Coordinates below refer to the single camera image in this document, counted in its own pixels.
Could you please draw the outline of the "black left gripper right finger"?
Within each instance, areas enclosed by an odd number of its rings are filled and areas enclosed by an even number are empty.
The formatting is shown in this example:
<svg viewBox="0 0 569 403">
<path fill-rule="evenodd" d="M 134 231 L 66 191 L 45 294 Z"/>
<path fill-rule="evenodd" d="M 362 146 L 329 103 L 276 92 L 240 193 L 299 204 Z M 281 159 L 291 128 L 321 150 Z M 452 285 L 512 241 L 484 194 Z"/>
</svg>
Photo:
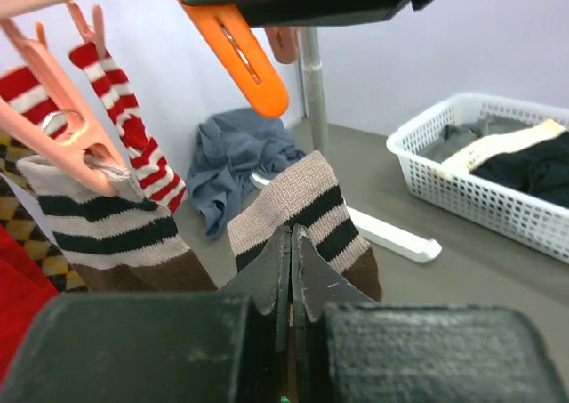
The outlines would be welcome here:
<svg viewBox="0 0 569 403">
<path fill-rule="evenodd" d="M 318 253 L 308 230 L 293 227 L 291 239 L 291 302 L 295 380 L 299 402 L 330 401 L 328 348 L 324 307 L 328 303 L 371 302 Z"/>
</svg>

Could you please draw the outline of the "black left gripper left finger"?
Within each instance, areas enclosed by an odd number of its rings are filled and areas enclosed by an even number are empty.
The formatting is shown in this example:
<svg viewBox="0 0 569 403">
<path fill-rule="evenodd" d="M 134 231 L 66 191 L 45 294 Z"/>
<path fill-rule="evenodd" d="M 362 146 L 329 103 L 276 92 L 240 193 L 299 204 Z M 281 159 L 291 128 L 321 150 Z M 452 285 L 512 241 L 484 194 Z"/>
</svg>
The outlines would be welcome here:
<svg viewBox="0 0 569 403">
<path fill-rule="evenodd" d="M 231 338 L 232 402 L 278 402 L 286 381 L 292 231 L 278 228 L 260 254 L 232 278 L 222 294 L 242 296 L 244 305 Z"/>
</svg>

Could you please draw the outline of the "orange clothes peg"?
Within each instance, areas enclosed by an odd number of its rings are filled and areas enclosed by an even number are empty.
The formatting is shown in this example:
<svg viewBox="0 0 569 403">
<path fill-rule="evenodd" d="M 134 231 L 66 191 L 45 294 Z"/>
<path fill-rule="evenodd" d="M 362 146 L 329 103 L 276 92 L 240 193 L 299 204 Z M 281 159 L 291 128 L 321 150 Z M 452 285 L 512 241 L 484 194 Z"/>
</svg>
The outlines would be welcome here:
<svg viewBox="0 0 569 403">
<path fill-rule="evenodd" d="M 289 106 L 285 83 L 237 7 L 178 1 L 251 106 L 267 118 L 284 114 Z"/>
</svg>

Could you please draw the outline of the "pink clothes peg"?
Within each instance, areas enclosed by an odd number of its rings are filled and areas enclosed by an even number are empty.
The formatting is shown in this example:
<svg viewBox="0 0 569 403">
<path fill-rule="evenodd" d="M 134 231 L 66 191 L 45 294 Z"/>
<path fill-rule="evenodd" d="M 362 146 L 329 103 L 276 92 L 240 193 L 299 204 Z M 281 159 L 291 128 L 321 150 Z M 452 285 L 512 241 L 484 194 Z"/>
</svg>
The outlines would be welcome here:
<svg viewBox="0 0 569 403">
<path fill-rule="evenodd" d="M 115 196 L 117 189 L 107 175 L 84 161 L 91 152 L 107 164 L 126 166 L 89 104 L 46 47 L 24 37 L 10 19 L 2 19 L 1 28 L 57 106 L 42 124 L 34 125 L 2 101 L 1 128 L 86 188 Z"/>
</svg>

